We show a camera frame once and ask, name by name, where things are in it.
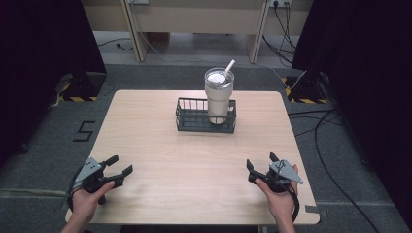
power outlet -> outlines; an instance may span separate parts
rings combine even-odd
[[[275,7],[275,1],[278,2],[278,8],[286,8],[289,4],[291,6],[292,0],[269,0],[269,7]]]

gray carpet floor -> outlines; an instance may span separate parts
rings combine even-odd
[[[0,171],[1,232],[58,232],[67,211],[63,198],[71,177],[84,164],[98,135],[114,93],[119,89],[204,89],[206,66],[107,65],[107,79],[95,102],[60,102],[38,125],[29,151],[9,158]],[[269,90],[283,94],[288,113],[329,110],[331,104],[296,104],[287,99],[283,84],[266,68],[233,68],[235,90]],[[279,76],[298,71],[276,69]],[[315,147],[314,128],[324,113],[291,116],[293,132],[321,213],[316,225],[298,225],[297,232],[374,232],[327,175]],[[359,205],[379,232],[410,232],[379,179],[362,163],[354,141],[337,112],[318,130],[321,157],[329,173]],[[93,131],[88,142],[73,142]],[[38,194],[28,192],[35,189]],[[92,224],[92,232],[120,232],[119,225]],[[274,232],[275,226],[262,228]]]

hand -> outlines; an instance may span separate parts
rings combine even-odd
[[[298,173],[297,166],[295,164],[293,165],[293,169],[296,173]],[[294,232],[292,220],[294,202],[291,195],[286,191],[282,193],[273,192],[270,190],[269,186],[260,179],[256,179],[256,184],[266,195],[270,214],[275,217],[276,223],[279,227],[279,232]],[[297,183],[291,181],[291,186],[297,195]]]
[[[84,232],[96,212],[97,202],[115,186],[115,182],[104,184],[94,193],[79,189],[73,194],[73,213],[62,232]]]

person's right hand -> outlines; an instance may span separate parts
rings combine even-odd
[[[293,169],[298,173],[297,166],[294,164]],[[294,202],[288,192],[275,193],[270,190],[269,186],[262,180],[256,179],[257,186],[266,195],[269,211],[275,217],[279,227],[279,232],[294,232],[292,214]],[[297,183],[291,181],[291,186],[297,195]]]

black curtain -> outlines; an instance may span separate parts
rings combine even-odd
[[[293,68],[329,76],[361,155],[412,229],[412,1],[314,0]]]
[[[66,74],[106,73],[80,0],[0,3],[0,166],[30,133]]]

